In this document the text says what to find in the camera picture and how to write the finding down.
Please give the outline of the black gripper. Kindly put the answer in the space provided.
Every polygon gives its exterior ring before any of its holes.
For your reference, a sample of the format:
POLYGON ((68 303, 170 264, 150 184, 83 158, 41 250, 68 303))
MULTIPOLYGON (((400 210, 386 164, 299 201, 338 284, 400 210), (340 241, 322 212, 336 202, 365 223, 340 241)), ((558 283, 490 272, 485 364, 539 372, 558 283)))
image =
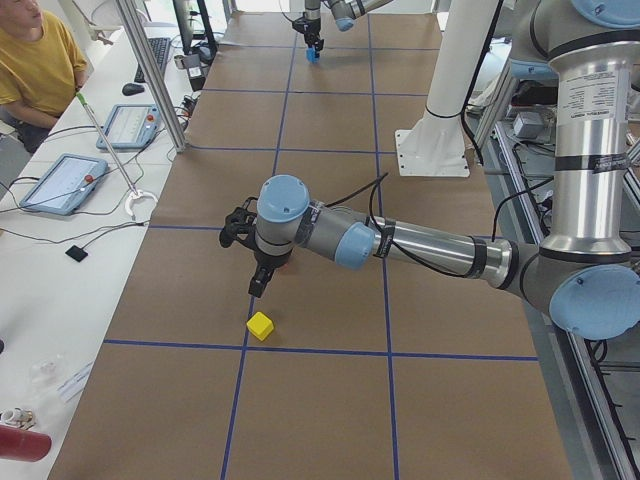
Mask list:
POLYGON ((305 36, 314 36, 313 49, 319 53, 324 48, 324 39, 320 35, 320 19, 309 19, 301 16, 292 21, 292 28, 305 36))
POLYGON ((292 251, 288 251, 282 255, 271 255, 261 250, 255 251, 254 258, 257 267, 250 279, 248 293, 255 298, 261 298, 273 277, 274 271, 288 263, 291 253, 292 251))

